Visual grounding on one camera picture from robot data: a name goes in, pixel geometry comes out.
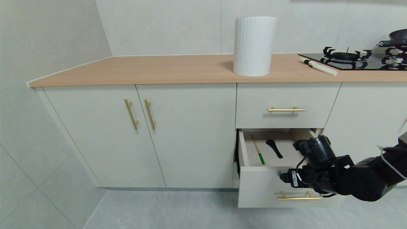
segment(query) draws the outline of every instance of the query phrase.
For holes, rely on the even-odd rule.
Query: black spoon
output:
[[[276,153],[278,158],[280,158],[280,159],[282,158],[280,151],[278,151],[278,149],[277,149],[276,142],[273,139],[267,140],[266,144],[274,150],[274,152]]]

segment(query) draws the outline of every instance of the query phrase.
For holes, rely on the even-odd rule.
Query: pan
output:
[[[393,47],[402,49],[400,46],[407,46],[407,29],[401,29],[389,34],[390,40],[380,41],[377,46],[379,47]]]

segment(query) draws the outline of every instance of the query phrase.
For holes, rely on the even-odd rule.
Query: gold bar handle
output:
[[[126,107],[127,107],[127,111],[129,112],[129,116],[130,116],[130,119],[131,119],[131,123],[133,124],[134,129],[136,130],[136,129],[137,129],[138,120],[134,120],[134,118],[133,118],[133,113],[131,112],[131,109],[130,109],[131,103],[132,103],[131,101],[127,101],[127,99],[125,99],[125,104],[126,104]]]
[[[151,126],[153,127],[153,130],[155,130],[155,120],[153,120],[153,117],[151,116],[151,111],[150,111],[151,102],[147,101],[147,99],[144,99],[144,103],[146,104],[147,113],[149,115]]]
[[[308,190],[307,194],[309,196],[286,196],[284,191],[281,191],[282,196],[278,196],[277,200],[321,200],[320,196],[313,196]]]
[[[294,106],[294,109],[275,109],[273,106],[269,109],[269,112],[297,112],[297,111],[305,111],[305,109],[300,109],[297,106]]]

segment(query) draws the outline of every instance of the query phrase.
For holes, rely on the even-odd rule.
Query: robotic hand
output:
[[[323,197],[339,194],[376,201],[407,179],[407,132],[396,146],[357,164],[349,155],[336,157],[324,135],[298,140],[293,146],[304,158],[295,169],[280,174],[280,179],[294,188],[313,188]],[[299,169],[305,159],[308,163]]]

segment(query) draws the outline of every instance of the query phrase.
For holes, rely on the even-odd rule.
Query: tiled wall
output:
[[[374,49],[407,0],[96,0],[113,56],[233,53],[236,17],[278,19],[274,53]]]
[[[94,0],[2,0],[0,228],[83,228],[106,193],[26,82],[111,56]]]

